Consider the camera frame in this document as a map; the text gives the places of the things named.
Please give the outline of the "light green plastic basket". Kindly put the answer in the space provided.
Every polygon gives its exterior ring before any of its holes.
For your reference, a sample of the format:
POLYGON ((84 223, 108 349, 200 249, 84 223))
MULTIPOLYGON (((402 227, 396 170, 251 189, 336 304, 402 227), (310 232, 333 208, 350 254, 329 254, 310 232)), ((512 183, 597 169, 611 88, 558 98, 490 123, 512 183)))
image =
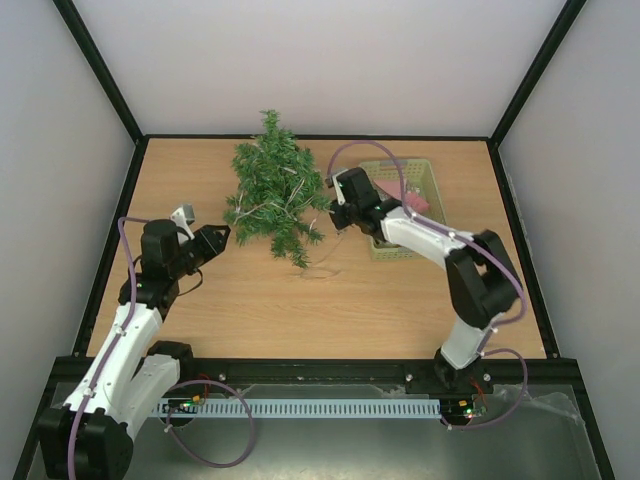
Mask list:
MULTIPOLYGON (((446 224, 445 210, 431 162, 425 158, 400 158, 409 207, 419 214, 446 224)), ((392 160, 369 160, 359 164, 367 173, 382 200, 389 196, 400 199, 399 176, 392 160)), ((396 261, 417 258, 418 254, 406 247, 376 239, 368 239, 373 261, 396 261)))

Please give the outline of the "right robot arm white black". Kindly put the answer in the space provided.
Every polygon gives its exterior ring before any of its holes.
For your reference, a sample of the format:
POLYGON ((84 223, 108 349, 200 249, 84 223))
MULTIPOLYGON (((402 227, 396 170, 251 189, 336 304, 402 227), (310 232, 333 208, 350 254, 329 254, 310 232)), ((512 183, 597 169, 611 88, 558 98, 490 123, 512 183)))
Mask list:
POLYGON ((434 262, 447 277, 456 319, 434 356, 438 384, 460 390, 471 379, 470 366, 481 356, 499 318, 523 287, 500 237, 491 230, 471 234, 432 221, 394 197, 381 199, 364 169, 335 172, 327 179, 336 199, 330 218, 338 230, 357 226, 373 239, 398 245, 434 262))

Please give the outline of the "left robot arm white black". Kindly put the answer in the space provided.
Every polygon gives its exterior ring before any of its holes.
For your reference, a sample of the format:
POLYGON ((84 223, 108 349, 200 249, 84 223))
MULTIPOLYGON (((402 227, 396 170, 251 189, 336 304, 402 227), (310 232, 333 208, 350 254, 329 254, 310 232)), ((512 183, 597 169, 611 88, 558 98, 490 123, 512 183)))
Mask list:
POLYGON ((192 357, 190 346, 171 342, 143 356, 180 294, 180 280, 200 272, 224 252, 231 229, 204 225, 191 230, 172 215, 146 221, 141 252, 128 262, 110 331, 89 369, 59 407, 37 422, 46 474, 51 479, 121 479, 134 440, 160 397, 178 382, 192 357))

